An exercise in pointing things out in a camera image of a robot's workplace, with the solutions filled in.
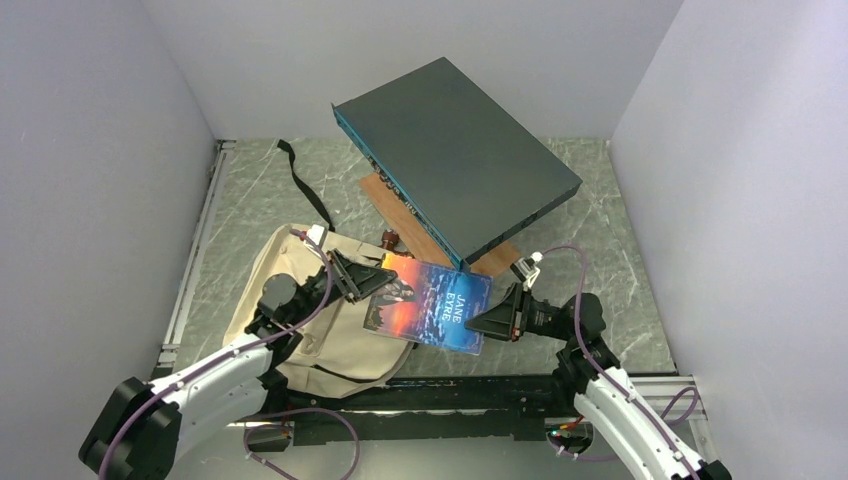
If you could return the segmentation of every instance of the wooden stand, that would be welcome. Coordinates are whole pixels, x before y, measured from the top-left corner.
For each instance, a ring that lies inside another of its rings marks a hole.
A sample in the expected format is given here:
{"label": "wooden stand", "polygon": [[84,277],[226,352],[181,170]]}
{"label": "wooden stand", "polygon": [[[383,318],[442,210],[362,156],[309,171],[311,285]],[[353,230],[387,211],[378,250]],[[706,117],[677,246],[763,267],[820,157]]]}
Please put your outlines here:
{"label": "wooden stand", "polygon": [[[417,260],[453,266],[424,227],[409,213],[403,202],[386,188],[379,175],[372,173],[361,179],[359,185]],[[506,241],[474,262],[471,265],[471,271],[496,277],[505,272],[520,257],[518,250]]]}

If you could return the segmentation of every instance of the white wall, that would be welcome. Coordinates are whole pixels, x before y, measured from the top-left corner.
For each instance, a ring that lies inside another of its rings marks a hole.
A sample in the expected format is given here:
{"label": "white wall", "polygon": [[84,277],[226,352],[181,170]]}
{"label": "white wall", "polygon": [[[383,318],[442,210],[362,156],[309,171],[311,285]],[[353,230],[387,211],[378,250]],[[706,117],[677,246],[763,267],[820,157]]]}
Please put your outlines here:
{"label": "white wall", "polygon": [[213,137],[137,0],[0,5],[0,478],[77,450],[149,375]]}
{"label": "white wall", "polygon": [[342,136],[330,111],[447,56],[537,135],[609,138],[681,0],[144,0],[217,138]]}
{"label": "white wall", "polygon": [[612,138],[735,478],[845,475],[848,6],[687,0]]}

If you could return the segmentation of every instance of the black strap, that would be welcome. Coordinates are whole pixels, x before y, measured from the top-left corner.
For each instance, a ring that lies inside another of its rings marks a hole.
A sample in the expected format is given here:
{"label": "black strap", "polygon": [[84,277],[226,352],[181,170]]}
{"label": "black strap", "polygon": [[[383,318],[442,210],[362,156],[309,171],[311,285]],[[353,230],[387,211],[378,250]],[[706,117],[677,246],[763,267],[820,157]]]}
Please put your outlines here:
{"label": "black strap", "polygon": [[314,190],[309,188],[309,185],[303,182],[296,173],[294,173],[294,148],[292,148],[291,144],[285,140],[280,140],[277,142],[277,148],[289,154],[289,165],[292,167],[292,180],[294,180],[294,184],[297,185],[297,188],[300,189],[301,192],[306,196],[306,199],[309,200],[309,203],[315,207],[315,210],[318,211],[318,214],[321,215],[321,218],[327,222],[329,225],[328,229],[331,232],[336,231],[336,227],[333,225],[333,221],[330,220],[330,213],[327,211],[327,207],[324,206],[324,202],[318,197],[318,194],[315,193]]}

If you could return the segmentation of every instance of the marble table top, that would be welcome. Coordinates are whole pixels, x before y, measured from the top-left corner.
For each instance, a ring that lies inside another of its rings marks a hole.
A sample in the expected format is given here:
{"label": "marble table top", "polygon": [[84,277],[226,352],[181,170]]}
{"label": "marble table top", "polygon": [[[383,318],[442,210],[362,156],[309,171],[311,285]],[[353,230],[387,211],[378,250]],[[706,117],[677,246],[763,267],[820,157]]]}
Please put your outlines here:
{"label": "marble table top", "polygon": [[[511,239],[524,255],[573,242],[589,257],[586,291],[601,298],[604,338],[630,372],[675,370],[639,249],[613,174],[606,141],[542,139],[583,179],[577,195]],[[387,224],[359,188],[372,172],[347,139],[296,139],[295,169],[324,200],[337,232],[379,245]],[[212,224],[200,278],[177,356],[184,368],[221,347],[254,257],[279,226],[323,223],[297,189],[287,155],[273,139],[240,140]],[[533,289],[539,299],[560,305],[574,295],[579,259],[554,252],[541,264]],[[499,301],[514,281],[507,272],[495,281]],[[487,339],[479,356],[422,345],[397,376],[547,374],[564,342],[527,335],[517,343]]]}

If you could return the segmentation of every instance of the book cover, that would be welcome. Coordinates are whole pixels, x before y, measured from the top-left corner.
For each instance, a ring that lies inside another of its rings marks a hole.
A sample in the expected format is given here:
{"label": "book cover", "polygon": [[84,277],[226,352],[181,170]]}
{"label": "book cover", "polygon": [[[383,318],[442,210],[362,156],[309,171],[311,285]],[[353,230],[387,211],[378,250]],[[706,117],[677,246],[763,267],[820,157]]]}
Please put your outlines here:
{"label": "book cover", "polygon": [[478,355],[483,335],[465,321],[483,312],[492,278],[391,253],[382,267],[398,278],[371,295],[364,327],[379,334]]}

